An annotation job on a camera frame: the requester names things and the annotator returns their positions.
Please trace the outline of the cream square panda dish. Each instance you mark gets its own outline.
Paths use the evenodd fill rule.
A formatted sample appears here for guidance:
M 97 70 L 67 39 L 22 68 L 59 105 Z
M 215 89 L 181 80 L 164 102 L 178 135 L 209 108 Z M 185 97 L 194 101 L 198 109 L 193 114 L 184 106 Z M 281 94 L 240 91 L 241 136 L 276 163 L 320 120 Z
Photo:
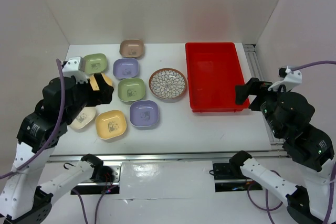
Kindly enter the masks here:
M 80 130 L 88 125 L 96 117 L 96 108 L 85 107 L 70 124 L 73 130 Z

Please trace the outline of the green square panda dish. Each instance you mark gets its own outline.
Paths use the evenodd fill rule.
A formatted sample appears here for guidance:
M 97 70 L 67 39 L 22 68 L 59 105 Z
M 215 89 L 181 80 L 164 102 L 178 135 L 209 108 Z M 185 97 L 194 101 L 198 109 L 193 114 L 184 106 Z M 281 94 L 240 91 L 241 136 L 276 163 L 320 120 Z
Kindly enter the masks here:
M 108 66 L 108 60 L 105 54 L 91 54 L 83 58 L 85 60 L 85 74 L 104 72 Z
M 123 102 L 133 102 L 144 98 L 145 83 L 140 78 L 123 79 L 118 84 L 118 97 Z

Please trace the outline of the round floral patterned plate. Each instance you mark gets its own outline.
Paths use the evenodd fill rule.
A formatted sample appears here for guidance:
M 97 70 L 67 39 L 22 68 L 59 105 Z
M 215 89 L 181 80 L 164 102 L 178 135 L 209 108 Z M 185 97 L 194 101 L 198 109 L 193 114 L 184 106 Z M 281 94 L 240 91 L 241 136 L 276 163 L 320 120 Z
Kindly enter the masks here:
M 182 96 L 186 90 L 187 80 L 178 70 L 162 68 L 149 78 L 151 92 L 162 100 L 172 100 Z

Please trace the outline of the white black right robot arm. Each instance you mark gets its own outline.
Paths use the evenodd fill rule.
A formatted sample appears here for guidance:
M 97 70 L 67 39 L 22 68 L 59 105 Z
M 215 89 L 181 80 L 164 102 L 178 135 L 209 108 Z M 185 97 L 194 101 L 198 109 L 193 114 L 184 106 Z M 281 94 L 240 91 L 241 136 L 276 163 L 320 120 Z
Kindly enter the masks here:
M 245 176 L 262 185 L 286 206 L 297 223 L 335 223 L 335 152 L 330 137 L 311 125 L 314 107 L 284 85 L 251 78 L 235 87 L 236 104 L 255 96 L 249 109 L 260 111 L 275 138 L 300 168 L 304 185 L 296 185 L 264 168 L 249 153 L 240 151 L 229 160 L 235 178 Z

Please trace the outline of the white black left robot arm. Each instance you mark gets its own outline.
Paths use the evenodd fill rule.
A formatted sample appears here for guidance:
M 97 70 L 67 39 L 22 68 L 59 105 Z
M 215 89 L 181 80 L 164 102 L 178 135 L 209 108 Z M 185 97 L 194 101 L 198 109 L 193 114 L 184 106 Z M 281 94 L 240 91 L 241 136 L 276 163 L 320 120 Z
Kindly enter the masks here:
M 23 119 L 17 134 L 16 156 L 1 193 L 4 223 L 42 223 L 53 204 L 83 181 L 112 181 L 113 170 L 87 154 L 61 175 L 38 183 L 67 127 L 84 108 L 109 104 L 113 91 L 112 80 L 103 73 L 95 73 L 84 83 L 74 76 L 54 78 L 43 88 L 43 99 Z

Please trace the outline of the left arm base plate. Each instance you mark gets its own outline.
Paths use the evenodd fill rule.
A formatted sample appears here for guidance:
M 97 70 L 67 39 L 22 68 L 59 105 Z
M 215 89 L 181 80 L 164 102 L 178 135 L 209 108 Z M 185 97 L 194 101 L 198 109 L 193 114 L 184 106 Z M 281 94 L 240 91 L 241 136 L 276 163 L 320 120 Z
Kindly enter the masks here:
M 103 173 L 99 180 L 85 180 L 78 184 L 74 190 L 80 195 L 100 195 L 104 191 L 107 195 L 116 195 L 120 192 L 121 165 L 109 166 L 111 172 Z

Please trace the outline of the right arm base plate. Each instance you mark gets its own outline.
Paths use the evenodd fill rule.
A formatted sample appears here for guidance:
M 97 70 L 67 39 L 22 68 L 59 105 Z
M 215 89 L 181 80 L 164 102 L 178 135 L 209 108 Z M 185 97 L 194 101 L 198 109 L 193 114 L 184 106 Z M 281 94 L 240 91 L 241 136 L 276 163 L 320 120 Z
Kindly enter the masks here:
M 213 168 L 209 171 L 209 174 L 213 176 L 217 193 L 262 190 L 262 187 L 252 179 L 243 175 L 235 175 L 229 163 L 213 163 Z

